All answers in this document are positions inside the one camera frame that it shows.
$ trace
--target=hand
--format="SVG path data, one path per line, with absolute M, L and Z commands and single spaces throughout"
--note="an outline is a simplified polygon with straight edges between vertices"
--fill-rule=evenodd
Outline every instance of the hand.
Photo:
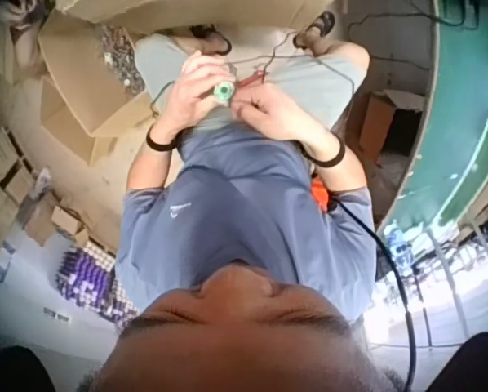
M 272 84 L 238 90 L 231 108 L 235 118 L 243 120 L 270 139 L 309 143 L 316 136 L 322 137 L 325 132 L 317 120 Z
M 197 125 L 213 108 L 221 105 L 210 91 L 221 82 L 234 81 L 235 77 L 224 66 L 223 57 L 195 52 L 186 60 L 180 77 L 171 87 L 167 107 L 157 124 L 173 137 Z

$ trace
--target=black wristband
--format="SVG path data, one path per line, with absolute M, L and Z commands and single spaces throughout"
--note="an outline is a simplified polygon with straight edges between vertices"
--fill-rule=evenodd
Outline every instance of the black wristband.
M 330 161 L 319 161 L 319 160 L 309 156 L 309 154 L 306 152 L 306 150 L 304 149 L 304 147 L 302 145 L 300 146 L 300 151 L 306 159 L 310 160 L 311 162 L 313 162 L 318 167 L 323 167 L 325 169 L 329 169 L 330 167 L 335 167 L 339 163 L 341 163 L 342 160 L 344 159 L 344 156 L 345 156 L 345 143 L 339 137 L 337 137 L 337 139 L 338 139 L 339 145 L 340 145 L 339 153 L 336 154 L 336 157 L 334 157 Z
M 172 151 L 175 147 L 177 147 L 177 138 L 171 141 L 169 145 L 160 145 L 155 143 L 150 136 L 152 131 L 153 125 L 148 129 L 148 133 L 146 134 L 146 144 L 150 149 L 153 151 L 158 151 L 160 153 L 165 153 L 166 151 Z

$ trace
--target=gray shorts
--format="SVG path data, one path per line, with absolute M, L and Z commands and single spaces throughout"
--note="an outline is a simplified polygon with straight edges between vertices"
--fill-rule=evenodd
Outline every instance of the gray shorts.
M 188 54 L 163 35 L 154 34 L 137 43 L 135 64 L 153 99 L 167 83 L 180 76 L 187 58 Z M 293 58 L 274 70 L 266 81 L 280 87 L 303 110 L 331 129 L 362 84 L 366 72 L 341 56 L 325 55 L 318 60 L 325 65 L 312 56 Z M 161 111 L 166 108 L 167 92 L 169 88 L 156 102 Z M 215 130 L 231 122 L 230 109 L 219 107 L 208 114 L 196 130 Z

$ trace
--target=spool of tape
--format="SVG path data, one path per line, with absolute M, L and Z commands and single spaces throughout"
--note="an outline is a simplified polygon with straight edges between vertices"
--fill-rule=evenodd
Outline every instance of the spool of tape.
M 228 102 L 235 94 L 235 85 L 231 82 L 221 82 L 215 86 L 213 95 L 220 102 Z

